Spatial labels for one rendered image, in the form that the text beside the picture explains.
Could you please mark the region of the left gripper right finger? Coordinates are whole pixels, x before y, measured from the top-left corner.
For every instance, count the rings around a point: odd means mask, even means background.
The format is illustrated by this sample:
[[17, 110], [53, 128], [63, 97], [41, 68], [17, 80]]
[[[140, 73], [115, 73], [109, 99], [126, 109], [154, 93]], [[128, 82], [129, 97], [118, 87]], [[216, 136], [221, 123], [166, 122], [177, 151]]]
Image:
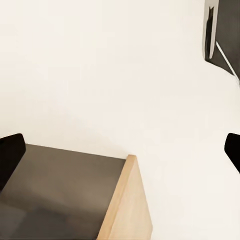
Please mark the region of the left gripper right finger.
[[240, 172], [240, 134], [231, 132], [227, 135], [224, 151]]

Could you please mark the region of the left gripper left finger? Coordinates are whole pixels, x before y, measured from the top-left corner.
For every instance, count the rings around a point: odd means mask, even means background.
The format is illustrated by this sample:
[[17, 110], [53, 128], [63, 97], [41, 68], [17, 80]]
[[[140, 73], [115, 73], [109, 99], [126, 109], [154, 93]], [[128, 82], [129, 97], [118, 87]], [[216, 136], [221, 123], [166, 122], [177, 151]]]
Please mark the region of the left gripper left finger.
[[0, 193], [25, 153], [26, 143], [21, 132], [0, 138]]

